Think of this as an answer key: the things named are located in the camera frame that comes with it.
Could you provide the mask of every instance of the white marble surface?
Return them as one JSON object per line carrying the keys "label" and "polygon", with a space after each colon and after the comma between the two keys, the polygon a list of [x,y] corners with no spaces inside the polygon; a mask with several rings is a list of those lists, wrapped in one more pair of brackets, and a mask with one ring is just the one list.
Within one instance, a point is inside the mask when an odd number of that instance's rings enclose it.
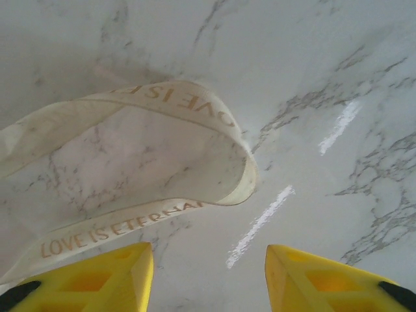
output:
{"label": "white marble surface", "polygon": [[416,290],[415,14],[412,0],[1,0],[0,127],[173,78],[224,100],[261,184],[123,238],[155,248],[151,312],[270,311],[268,244]]}

